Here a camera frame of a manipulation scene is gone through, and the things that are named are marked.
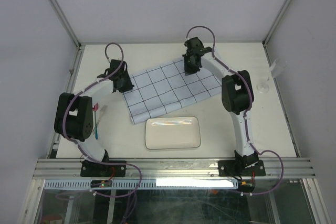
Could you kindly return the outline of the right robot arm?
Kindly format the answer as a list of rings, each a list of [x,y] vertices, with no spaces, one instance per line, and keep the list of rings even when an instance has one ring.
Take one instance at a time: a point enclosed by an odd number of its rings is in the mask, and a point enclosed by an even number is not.
[[[249,72],[235,71],[225,65],[215,56],[214,49],[204,47],[197,37],[187,39],[184,46],[185,74],[195,74],[204,68],[221,81],[222,104],[232,117],[236,138],[235,171],[247,175],[259,161],[251,132],[250,110],[254,94]]]

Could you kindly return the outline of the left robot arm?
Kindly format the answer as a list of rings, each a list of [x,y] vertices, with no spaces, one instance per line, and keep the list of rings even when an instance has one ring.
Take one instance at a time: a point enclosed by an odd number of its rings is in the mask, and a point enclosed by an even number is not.
[[[93,128],[94,108],[115,92],[124,93],[134,85],[128,73],[128,65],[122,60],[111,60],[110,67],[78,94],[64,92],[59,96],[54,130],[74,143],[86,160],[93,162],[91,169],[99,176],[110,170],[108,152],[98,143]]]

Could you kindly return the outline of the blue checkered cloth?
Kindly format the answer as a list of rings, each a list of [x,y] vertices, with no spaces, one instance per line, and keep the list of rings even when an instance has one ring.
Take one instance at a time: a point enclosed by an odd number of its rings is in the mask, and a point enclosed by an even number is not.
[[[220,81],[202,68],[184,73],[183,59],[175,59],[131,76],[133,89],[123,94],[131,122],[139,124],[196,104],[221,93]]]

